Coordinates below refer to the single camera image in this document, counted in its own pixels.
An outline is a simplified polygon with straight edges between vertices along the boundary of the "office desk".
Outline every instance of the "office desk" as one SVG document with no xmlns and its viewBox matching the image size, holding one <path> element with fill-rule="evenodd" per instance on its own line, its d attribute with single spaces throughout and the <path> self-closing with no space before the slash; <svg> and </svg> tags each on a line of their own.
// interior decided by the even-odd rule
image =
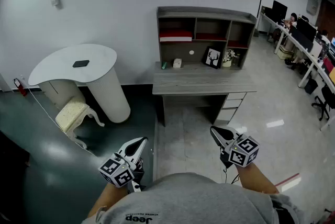
<svg viewBox="0 0 335 224">
<path fill-rule="evenodd" d="M 165 125 L 167 106 L 210 107 L 209 120 L 226 125 L 246 93 L 256 86 L 244 69 L 213 69 L 202 63 L 183 63 L 180 69 L 161 69 L 155 63 L 152 94 L 157 96 L 157 116 Z"/>
<path fill-rule="evenodd" d="M 278 29 L 281 30 L 281 36 L 280 36 L 279 41 L 278 41 L 278 43 L 277 43 L 276 49 L 274 50 L 274 53 L 277 54 L 277 52 L 278 52 L 278 50 L 279 50 L 279 47 L 280 47 L 281 44 L 282 44 L 284 35 L 289 35 L 288 29 L 285 29 L 283 26 L 277 24 L 277 23 L 274 22 L 270 17 L 266 16 L 266 15 L 263 14 L 263 13 L 260 13 L 260 16 L 259 16 L 258 21 L 257 21 L 257 26 L 256 26 L 256 28 L 258 28 L 259 22 L 261 21 L 262 18 L 265 19 L 267 22 L 269 22 L 272 26 L 275 26 L 275 27 L 277 27 Z"/>
<path fill-rule="evenodd" d="M 98 44 L 66 47 L 38 63 L 28 83 L 39 85 L 59 109 L 74 96 L 85 101 L 75 81 L 85 83 L 109 120 L 122 122 L 129 117 L 130 107 L 114 70 L 116 58 L 112 48 Z M 73 68 L 78 60 L 90 62 L 85 67 Z"/>
<path fill-rule="evenodd" d="M 335 93 L 335 85 L 332 82 L 332 80 L 329 78 L 329 76 L 327 75 L 327 73 L 323 70 L 322 65 L 323 62 L 318 63 L 318 60 L 312 56 L 294 37 L 292 37 L 292 35 L 288 32 L 287 29 L 283 28 L 282 26 L 278 25 L 276 22 L 274 22 L 273 20 L 271 20 L 269 17 L 267 17 L 265 14 L 260 13 L 260 17 L 258 19 L 257 22 L 257 27 L 258 24 L 261 20 L 261 18 L 264 18 L 266 21 L 268 21 L 271 25 L 279 28 L 282 33 L 281 33 L 281 37 L 280 40 L 277 44 L 277 47 L 275 49 L 275 53 L 277 53 L 279 46 L 282 42 L 282 39 L 284 37 L 284 35 L 287 35 L 287 38 L 301 51 L 303 52 L 310 60 L 311 60 L 311 65 L 308 68 L 308 71 L 305 73 L 304 77 L 302 78 L 302 80 L 299 82 L 298 87 L 301 88 L 303 83 L 305 82 L 305 80 L 307 79 L 308 75 L 311 73 L 313 67 L 315 66 L 318 70 L 318 73 L 320 74 L 320 76 L 322 77 L 322 79 L 325 81 L 325 83 L 328 85 L 329 89 L 332 91 L 332 93 Z M 330 125 L 333 121 L 335 120 L 335 117 L 331 118 L 328 120 L 328 122 L 321 128 L 321 130 L 324 130 L 328 125 Z"/>
</svg>

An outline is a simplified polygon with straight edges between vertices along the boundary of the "storage box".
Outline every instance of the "storage box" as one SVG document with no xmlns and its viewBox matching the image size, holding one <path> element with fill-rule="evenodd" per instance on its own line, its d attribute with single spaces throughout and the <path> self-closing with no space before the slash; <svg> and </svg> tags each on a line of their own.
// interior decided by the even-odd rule
<svg viewBox="0 0 335 224">
<path fill-rule="evenodd" d="M 279 50 L 277 52 L 277 55 L 280 59 L 288 59 L 293 56 L 292 51 L 287 51 L 283 46 L 279 46 Z"/>
</svg>

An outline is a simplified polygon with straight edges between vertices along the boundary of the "white round table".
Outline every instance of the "white round table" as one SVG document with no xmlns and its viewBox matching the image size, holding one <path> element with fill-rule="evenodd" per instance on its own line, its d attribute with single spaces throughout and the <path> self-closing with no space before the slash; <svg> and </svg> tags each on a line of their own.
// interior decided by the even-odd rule
<svg viewBox="0 0 335 224">
<path fill-rule="evenodd" d="M 74 62 L 89 60 L 87 66 L 73 68 Z M 123 122 L 130 107 L 114 70 L 116 52 L 98 44 L 80 44 L 52 53 L 30 74 L 28 83 L 39 85 L 51 101 L 62 109 L 74 96 L 85 100 L 74 83 L 85 83 L 112 122 Z"/>
</svg>

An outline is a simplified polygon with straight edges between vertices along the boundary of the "dark green floor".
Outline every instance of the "dark green floor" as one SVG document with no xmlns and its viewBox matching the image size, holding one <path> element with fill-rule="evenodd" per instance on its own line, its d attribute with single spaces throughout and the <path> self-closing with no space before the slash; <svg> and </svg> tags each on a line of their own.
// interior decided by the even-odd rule
<svg viewBox="0 0 335 224">
<path fill-rule="evenodd" d="M 96 156 L 81 149 L 48 118 L 29 93 L 0 93 L 0 130 L 30 153 L 31 166 L 23 178 L 22 197 L 27 223 L 80 223 L 100 195 L 106 181 L 97 167 L 126 141 L 147 137 L 142 154 L 145 175 L 142 185 L 152 182 L 155 111 L 152 96 L 124 88 L 131 107 L 130 118 L 113 124 L 91 94 L 86 102 L 97 111 L 105 127 L 86 117 L 75 133 Z M 42 92 L 33 92 L 54 119 L 57 109 Z"/>
</svg>

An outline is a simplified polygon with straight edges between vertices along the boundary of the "small white box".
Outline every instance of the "small white box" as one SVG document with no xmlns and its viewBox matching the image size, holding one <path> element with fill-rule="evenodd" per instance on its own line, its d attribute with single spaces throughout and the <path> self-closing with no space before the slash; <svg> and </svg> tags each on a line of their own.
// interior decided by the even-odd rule
<svg viewBox="0 0 335 224">
<path fill-rule="evenodd" d="M 182 66 L 182 59 L 175 59 L 173 61 L 173 67 L 174 68 L 180 68 Z"/>
</svg>

